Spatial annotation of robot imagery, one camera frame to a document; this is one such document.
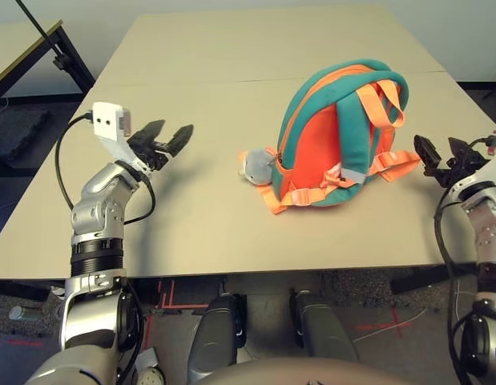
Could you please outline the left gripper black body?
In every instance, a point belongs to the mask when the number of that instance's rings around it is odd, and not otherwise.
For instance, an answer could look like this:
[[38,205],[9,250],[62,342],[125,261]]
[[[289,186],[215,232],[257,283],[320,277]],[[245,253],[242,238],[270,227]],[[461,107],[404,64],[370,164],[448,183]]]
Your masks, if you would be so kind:
[[159,171],[167,162],[171,147],[148,136],[132,136],[128,144],[134,154],[145,163],[150,171]]

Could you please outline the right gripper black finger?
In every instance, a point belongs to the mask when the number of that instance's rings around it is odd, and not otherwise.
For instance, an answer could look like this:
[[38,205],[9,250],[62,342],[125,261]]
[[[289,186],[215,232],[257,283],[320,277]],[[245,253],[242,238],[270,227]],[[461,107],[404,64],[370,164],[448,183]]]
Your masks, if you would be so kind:
[[425,175],[434,175],[438,170],[441,157],[432,142],[424,136],[415,135],[413,138],[415,152],[425,165]]
[[472,147],[467,142],[454,137],[449,137],[448,141],[452,153],[450,161],[467,161],[469,159]]

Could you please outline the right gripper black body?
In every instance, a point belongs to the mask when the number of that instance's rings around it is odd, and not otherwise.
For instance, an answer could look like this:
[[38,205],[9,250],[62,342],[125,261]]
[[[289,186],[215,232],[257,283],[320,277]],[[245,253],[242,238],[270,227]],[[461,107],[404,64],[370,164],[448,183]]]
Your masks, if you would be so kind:
[[479,152],[472,149],[467,161],[450,161],[447,160],[447,168],[439,168],[434,175],[425,175],[433,177],[443,188],[448,188],[465,177],[474,174],[489,162]]

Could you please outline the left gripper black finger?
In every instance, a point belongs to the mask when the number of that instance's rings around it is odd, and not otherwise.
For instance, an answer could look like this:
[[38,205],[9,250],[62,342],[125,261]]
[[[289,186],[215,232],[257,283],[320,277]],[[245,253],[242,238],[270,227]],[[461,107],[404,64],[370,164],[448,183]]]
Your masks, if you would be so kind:
[[129,138],[129,146],[131,148],[150,148],[155,143],[155,139],[160,134],[164,124],[165,120],[149,122]]
[[167,153],[177,156],[188,144],[194,131],[194,125],[189,124],[181,127],[167,143]]

